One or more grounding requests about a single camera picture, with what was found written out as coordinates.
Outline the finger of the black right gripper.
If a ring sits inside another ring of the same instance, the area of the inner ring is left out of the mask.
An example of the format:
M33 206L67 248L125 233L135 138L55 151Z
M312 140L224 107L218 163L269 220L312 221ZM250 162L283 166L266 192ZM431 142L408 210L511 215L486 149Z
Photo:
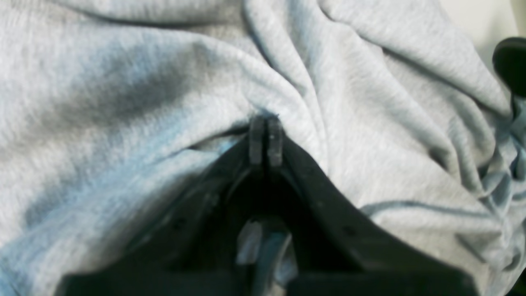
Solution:
M498 78L512 95L526 97L526 38L500 41L493 52L492 65Z

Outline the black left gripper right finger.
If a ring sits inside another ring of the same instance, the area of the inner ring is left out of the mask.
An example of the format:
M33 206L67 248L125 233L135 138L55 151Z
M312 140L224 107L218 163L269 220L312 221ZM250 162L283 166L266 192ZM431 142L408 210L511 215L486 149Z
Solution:
M476 296L471 276L417 251L351 204L302 148L267 120L275 209L292 233L299 274L288 296Z

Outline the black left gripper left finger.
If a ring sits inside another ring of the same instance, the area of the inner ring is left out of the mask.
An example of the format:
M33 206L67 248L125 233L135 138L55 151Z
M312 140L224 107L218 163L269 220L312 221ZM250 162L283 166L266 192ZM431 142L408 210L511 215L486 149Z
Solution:
M58 296L242 296L237 239L265 168L265 119L126 245L115 263L64 278Z

